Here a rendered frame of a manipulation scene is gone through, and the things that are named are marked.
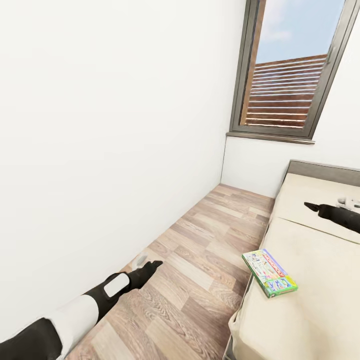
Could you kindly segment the board game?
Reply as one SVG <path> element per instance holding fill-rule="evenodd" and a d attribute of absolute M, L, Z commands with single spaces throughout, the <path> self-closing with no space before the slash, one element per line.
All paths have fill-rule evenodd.
<path fill-rule="evenodd" d="M 243 253 L 242 258 L 268 298 L 298 290 L 298 285 L 266 249 Z"/>

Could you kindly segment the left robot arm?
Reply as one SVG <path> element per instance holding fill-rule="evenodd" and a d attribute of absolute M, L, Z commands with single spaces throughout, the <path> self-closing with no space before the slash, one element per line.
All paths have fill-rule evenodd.
<path fill-rule="evenodd" d="M 118 273 L 73 299 L 44 313 L 0 343 L 0 360 L 64 360 L 126 292 L 141 289 L 162 265 L 142 263 L 149 256 L 142 251 L 131 263 L 132 272 Z"/>

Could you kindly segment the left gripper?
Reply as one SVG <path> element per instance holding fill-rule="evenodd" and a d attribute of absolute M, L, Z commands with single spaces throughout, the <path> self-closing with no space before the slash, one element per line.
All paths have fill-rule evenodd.
<path fill-rule="evenodd" d="M 162 261 L 155 260 L 153 263 L 148 261 L 142 268 L 135 271 L 139 277 L 137 289 L 141 289 L 149 279 L 156 273 L 156 269 L 162 265 Z"/>

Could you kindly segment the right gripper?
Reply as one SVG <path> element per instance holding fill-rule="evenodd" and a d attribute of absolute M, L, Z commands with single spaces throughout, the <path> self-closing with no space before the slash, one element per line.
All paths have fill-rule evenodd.
<path fill-rule="evenodd" d="M 357 212 L 354 212 L 353 210 L 349 210 L 343 207 L 336 207 L 333 205 L 328 205 L 321 203 L 320 205 L 310 203 L 305 201 L 304 205 L 310 208 L 314 212 L 318 212 L 318 216 L 323 219 L 330 220 L 331 222 L 338 224 L 342 227 L 347 228 L 348 230 L 351 230 L 347 226 L 347 219 L 354 215 L 354 214 L 360 214 Z"/>

